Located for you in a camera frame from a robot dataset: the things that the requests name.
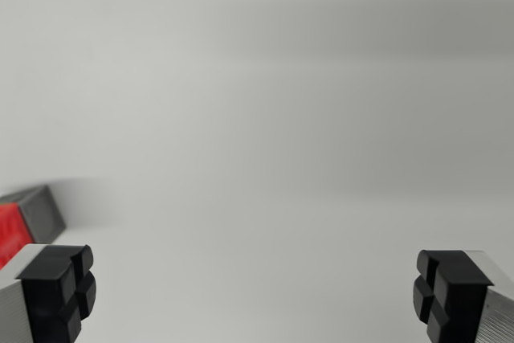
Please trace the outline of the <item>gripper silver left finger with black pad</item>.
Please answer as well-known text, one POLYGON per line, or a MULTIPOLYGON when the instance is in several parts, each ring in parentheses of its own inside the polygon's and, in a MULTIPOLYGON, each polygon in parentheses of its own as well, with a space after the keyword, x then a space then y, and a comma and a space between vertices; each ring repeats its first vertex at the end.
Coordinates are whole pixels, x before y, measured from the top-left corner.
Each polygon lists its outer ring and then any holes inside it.
POLYGON ((1 341, 76 341, 96 301, 88 245, 27 244, 1 269, 1 341))

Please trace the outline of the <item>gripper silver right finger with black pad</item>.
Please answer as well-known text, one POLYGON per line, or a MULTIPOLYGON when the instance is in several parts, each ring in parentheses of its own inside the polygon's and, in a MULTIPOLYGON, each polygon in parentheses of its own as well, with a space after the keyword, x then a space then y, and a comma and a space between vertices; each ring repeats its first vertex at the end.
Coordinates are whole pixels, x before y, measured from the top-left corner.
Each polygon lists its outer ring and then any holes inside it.
POLYGON ((414 311, 430 341, 513 341, 513 280, 485 252, 421 250, 416 265, 414 311))

